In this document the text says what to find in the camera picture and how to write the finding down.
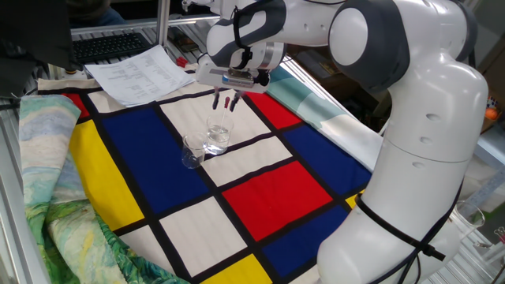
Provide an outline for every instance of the painted fabric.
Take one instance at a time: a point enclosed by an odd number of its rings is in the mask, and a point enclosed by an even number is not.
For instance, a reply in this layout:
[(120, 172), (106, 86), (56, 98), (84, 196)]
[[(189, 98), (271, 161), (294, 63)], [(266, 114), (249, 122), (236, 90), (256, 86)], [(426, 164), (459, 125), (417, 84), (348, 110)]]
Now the painted fabric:
[(289, 68), (271, 72), (267, 93), (331, 142), (373, 171), (382, 137), (295, 78)]
[(21, 101), (25, 213), (53, 283), (187, 283), (139, 257), (95, 213), (69, 142), (81, 115), (62, 95)]
[(213, 92), (192, 83), (125, 109), (94, 80), (39, 81), (40, 94), (76, 94), (89, 113), (69, 149), (96, 212), (139, 256), (191, 283), (316, 283), (317, 249), (370, 172), (285, 103), (253, 93), (228, 113), (228, 150), (186, 169), (182, 136), (206, 132), (234, 96), (223, 90), (213, 110)]

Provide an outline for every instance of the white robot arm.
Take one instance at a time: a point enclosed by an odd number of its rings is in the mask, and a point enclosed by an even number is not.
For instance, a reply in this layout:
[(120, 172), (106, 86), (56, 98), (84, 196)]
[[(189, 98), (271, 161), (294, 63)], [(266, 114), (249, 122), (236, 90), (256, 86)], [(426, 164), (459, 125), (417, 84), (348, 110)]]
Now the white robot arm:
[(390, 123), (368, 187), (320, 246), (324, 284), (414, 283), (458, 251), (454, 206), (488, 95), (459, 62), (477, 25), (457, 0), (215, 0), (197, 80), (264, 92), (285, 43), (328, 45), (335, 64), (370, 92), (388, 89)]

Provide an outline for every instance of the clear glass cup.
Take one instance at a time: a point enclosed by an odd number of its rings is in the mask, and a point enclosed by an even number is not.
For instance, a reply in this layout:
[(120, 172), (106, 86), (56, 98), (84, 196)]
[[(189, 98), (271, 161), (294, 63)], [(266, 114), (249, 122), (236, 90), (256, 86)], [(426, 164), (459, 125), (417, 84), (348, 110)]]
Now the clear glass cup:
[(188, 169), (196, 169), (205, 158), (205, 133), (189, 132), (182, 137), (182, 164)]
[(207, 118), (207, 142), (205, 148), (213, 155), (224, 153), (230, 142), (234, 122), (227, 115), (217, 114)]
[(476, 228), (484, 225), (485, 218), (481, 209), (465, 201), (458, 201), (449, 219), (456, 225), (459, 239), (462, 240)]

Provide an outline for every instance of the green fabric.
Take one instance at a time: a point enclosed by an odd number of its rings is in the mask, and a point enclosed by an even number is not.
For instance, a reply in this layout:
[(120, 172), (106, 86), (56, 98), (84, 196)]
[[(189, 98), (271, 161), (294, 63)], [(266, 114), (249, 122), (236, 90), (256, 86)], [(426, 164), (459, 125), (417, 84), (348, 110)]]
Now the green fabric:
[(79, 113), (60, 95), (21, 101), (24, 208), (50, 280), (186, 284), (137, 256), (95, 213), (68, 149)]

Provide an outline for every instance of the black keyboard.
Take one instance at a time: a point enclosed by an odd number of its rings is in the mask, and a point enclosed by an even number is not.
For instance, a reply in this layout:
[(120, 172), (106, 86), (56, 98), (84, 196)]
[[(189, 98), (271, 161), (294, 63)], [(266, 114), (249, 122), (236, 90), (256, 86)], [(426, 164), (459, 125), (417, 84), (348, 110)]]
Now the black keyboard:
[(83, 39), (73, 42), (73, 53), (79, 63), (134, 55), (146, 51), (152, 45), (138, 32), (110, 35), (97, 39)]

